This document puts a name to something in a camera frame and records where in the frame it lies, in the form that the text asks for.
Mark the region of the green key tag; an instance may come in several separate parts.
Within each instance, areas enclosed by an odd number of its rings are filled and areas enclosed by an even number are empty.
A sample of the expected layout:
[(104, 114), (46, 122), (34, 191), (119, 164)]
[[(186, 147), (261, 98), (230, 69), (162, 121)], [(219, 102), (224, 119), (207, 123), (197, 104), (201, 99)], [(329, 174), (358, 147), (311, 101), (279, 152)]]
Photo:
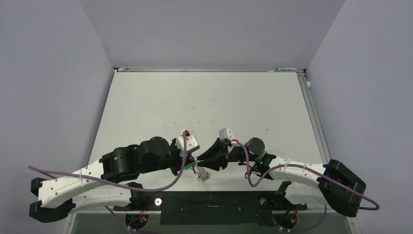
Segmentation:
[(194, 166), (195, 166), (195, 163), (192, 162), (192, 163), (187, 164), (187, 165), (184, 167), (184, 169), (185, 169), (185, 170), (189, 170), (189, 169), (192, 170), (192, 169), (194, 168)]

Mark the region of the perforated metal key plate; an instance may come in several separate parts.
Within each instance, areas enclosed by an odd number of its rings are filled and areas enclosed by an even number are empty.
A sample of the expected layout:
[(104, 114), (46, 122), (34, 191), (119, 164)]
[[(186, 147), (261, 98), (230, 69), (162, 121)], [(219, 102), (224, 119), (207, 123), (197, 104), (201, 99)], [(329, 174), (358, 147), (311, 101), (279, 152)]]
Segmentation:
[(204, 169), (204, 167), (200, 167), (198, 165), (198, 161), (194, 160), (194, 164), (192, 166), (192, 170), (195, 175), (197, 175), (197, 179), (200, 181), (206, 181), (211, 178), (211, 174)]

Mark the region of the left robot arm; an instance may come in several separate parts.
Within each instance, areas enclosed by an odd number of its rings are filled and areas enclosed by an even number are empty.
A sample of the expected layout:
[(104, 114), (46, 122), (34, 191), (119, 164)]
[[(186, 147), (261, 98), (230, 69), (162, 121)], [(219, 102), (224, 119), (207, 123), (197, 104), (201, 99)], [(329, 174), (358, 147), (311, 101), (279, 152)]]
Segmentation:
[(118, 147), (73, 173), (42, 170), (51, 179), (32, 179), (30, 190), (38, 199), (30, 204), (29, 216), (50, 223), (84, 209), (141, 209), (147, 204), (150, 189), (136, 183), (136, 179), (141, 174), (165, 169), (179, 179), (184, 167), (193, 162), (191, 154), (199, 147), (195, 136), (187, 132), (172, 142), (155, 136), (140, 144)]

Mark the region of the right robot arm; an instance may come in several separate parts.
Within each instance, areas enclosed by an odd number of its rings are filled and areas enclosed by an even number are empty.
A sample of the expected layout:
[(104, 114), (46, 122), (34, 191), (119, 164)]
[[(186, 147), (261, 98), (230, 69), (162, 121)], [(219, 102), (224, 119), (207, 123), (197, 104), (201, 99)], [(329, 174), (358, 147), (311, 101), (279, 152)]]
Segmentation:
[(298, 204), (318, 204), (330, 206), (341, 215), (355, 217), (366, 190), (366, 183), (338, 160), (313, 164), (284, 159), (269, 154), (264, 142), (257, 137), (244, 145), (218, 138), (197, 160), (199, 166), (215, 171), (225, 169), (230, 162), (240, 166), (250, 163), (245, 178), (259, 177), (250, 184), (252, 187), (264, 179), (288, 181), (286, 189), (279, 189), (275, 195), (275, 202), (282, 209)]

